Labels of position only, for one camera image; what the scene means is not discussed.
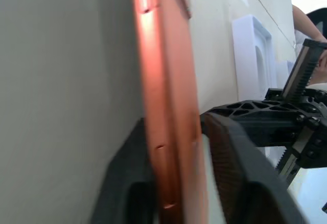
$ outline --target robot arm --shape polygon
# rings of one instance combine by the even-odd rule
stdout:
[[[327,167],[327,93],[306,88],[326,48],[306,40],[284,89],[268,90],[265,100],[201,115],[227,223],[304,223],[286,189],[301,167]],[[249,139],[256,147],[286,147],[276,171]]]

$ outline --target orange metal sheet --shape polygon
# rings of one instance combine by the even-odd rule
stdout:
[[[206,184],[189,13],[184,0],[134,0],[161,223],[206,223]]]

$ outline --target white foam block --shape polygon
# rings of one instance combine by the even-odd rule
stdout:
[[[253,15],[232,22],[239,100],[264,99],[276,88],[272,36]]]

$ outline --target light gray wall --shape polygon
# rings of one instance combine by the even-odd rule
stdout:
[[[0,0],[0,223],[87,223],[142,102],[130,0]]]

